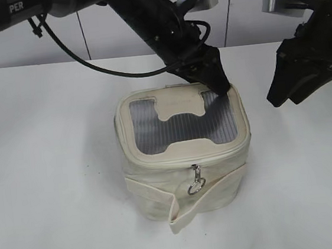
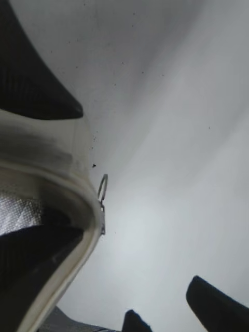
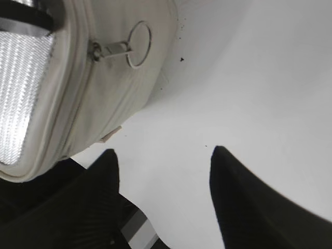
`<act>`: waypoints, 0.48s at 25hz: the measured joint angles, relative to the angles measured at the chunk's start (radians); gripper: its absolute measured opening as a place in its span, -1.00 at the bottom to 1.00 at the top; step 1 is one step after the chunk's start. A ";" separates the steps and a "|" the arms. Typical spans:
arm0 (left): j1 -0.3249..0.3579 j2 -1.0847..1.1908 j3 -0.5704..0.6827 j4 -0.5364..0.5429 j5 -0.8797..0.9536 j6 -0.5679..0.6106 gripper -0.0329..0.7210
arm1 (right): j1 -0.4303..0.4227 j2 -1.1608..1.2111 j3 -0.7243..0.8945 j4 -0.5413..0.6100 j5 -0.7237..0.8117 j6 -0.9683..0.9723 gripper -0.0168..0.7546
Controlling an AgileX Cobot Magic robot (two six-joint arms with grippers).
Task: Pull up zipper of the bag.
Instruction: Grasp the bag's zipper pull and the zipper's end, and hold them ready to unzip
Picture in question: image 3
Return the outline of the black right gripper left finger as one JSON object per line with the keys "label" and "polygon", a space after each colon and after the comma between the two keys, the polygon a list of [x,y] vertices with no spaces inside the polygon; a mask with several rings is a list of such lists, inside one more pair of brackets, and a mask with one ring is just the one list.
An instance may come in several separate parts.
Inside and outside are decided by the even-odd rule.
{"label": "black right gripper left finger", "polygon": [[147,217],[119,192],[118,158],[73,159],[24,182],[1,180],[1,248],[129,248]]}

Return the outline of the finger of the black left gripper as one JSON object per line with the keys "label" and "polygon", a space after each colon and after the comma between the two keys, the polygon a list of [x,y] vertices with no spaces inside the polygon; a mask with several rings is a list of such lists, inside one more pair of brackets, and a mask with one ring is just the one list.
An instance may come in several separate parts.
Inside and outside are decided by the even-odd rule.
{"label": "finger of the black left gripper", "polygon": [[49,36],[64,24],[63,2],[1,2],[1,31],[26,35]]}

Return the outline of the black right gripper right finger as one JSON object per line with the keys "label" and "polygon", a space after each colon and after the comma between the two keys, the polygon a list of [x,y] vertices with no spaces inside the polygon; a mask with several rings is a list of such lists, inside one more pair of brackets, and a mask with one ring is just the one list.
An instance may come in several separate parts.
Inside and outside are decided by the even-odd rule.
{"label": "black right gripper right finger", "polygon": [[331,222],[275,191],[223,146],[211,156],[210,193],[225,248],[331,248]]}

